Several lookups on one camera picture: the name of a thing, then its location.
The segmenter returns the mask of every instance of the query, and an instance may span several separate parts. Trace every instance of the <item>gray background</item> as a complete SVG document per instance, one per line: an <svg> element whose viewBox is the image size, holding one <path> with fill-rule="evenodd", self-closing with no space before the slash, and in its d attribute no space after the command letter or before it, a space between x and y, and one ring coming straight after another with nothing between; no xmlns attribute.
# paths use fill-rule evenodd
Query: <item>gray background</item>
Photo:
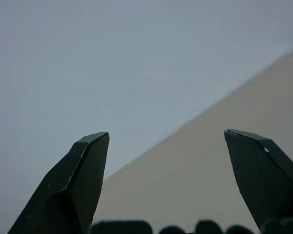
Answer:
<svg viewBox="0 0 293 234"><path fill-rule="evenodd" d="M84 135L105 177L293 48L293 0L0 0L0 233Z"/></svg>
<svg viewBox="0 0 293 234"><path fill-rule="evenodd" d="M191 233L208 218L258 234L235 181L227 128L268 137L293 160L293 53L107 178L94 222L142 219L155 234L167 225Z"/></svg>

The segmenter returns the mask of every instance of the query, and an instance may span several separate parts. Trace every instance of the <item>beige wall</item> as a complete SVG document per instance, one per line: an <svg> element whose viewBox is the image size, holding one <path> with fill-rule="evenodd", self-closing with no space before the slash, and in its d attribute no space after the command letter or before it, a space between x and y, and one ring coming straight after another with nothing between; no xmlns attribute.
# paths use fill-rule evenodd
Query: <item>beige wall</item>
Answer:
<svg viewBox="0 0 293 234"><path fill-rule="evenodd" d="M192 232L211 218L258 231L234 179L226 128L272 138L293 160L293 53L105 180L94 221L144 219L155 232L169 224Z"/></svg>

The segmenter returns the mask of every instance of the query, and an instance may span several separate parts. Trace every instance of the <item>gray wall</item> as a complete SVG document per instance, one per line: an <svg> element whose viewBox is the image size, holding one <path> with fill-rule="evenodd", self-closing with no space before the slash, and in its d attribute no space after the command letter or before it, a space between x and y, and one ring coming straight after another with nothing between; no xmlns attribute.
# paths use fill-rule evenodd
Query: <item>gray wall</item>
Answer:
<svg viewBox="0 0 293 234"><path fill-rule="evenodd" d="M144 219L157 233L170 224L192 232L210 218L258 233L235 182L227 128L271 138L293 160L293 54L108 178L94 221Z"/></svg>
<svg viewBox="0 0 293 234"><path fill-rule="evenodd" d="M84 135L105 177L293 47L293 0L0 0L0 233Z"/></svg>

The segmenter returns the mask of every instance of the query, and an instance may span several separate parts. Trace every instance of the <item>beige surface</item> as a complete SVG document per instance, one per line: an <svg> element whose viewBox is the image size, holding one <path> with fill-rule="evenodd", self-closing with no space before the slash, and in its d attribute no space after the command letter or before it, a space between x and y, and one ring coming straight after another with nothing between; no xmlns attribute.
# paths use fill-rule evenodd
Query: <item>beige surface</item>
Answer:
<svg viewBox="0 0 293 234"><path fill-rule="evenodd" d="M234 179L226 128L272 138L293 160L293 54L108 178L94 221L144 219L156 233L169 224L192 232L211 218L258 231Z"/></svg>

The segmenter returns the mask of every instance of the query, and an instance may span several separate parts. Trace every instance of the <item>black plastic claw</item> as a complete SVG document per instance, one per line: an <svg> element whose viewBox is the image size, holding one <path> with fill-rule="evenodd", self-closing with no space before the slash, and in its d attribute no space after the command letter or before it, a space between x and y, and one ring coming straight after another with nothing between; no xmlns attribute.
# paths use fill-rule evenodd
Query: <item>black plastic claw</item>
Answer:
<svg viewBox="0 0 293 234"><path fill-rule="evenodd" d="M43 178L9 234L86 234L103 182L109 134L77 141Z"/></svg>
<svg viewBox="0 0 293 234"><path fill-rule="evenodd" d="M224 134L240 193L260 228L293 216L293 162L270 139L237 130Z"/></svg>
<svg viewBox="0 0 293 234"><path fill-rule="evenodd" d="M293 234L293 217L267 220L261 234Z"/></svg>

